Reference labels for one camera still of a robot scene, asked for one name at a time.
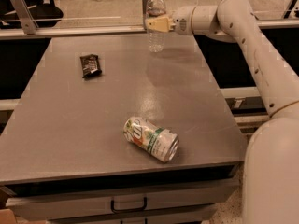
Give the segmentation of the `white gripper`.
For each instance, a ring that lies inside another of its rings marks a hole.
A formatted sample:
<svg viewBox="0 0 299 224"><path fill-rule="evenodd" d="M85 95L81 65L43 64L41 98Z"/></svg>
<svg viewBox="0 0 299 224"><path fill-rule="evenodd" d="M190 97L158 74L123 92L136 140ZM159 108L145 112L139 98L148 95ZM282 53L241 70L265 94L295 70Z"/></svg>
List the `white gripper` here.
<svg viewBox="0 0 299 224"><path fill-rule="evenodd" d="M174 29L179 35L193 35L192 14L195 6L185 6L178 8L172 15L162 15L155 18L147 18L146 26L152 31L168 33Z"/></svg>

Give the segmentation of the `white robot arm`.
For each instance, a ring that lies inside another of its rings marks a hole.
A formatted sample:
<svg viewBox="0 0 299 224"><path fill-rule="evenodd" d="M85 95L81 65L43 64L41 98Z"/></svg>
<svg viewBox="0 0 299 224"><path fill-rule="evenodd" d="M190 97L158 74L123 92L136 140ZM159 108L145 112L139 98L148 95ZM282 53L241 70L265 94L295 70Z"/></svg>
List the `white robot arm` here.
<svg viewBox="0 0 299 224"><path fill-rule="evenodd" d="M145 23L238 44L269 115L246 151L243 224L299 224L299 76L262 33L249 0L181 7Z"/></svg>

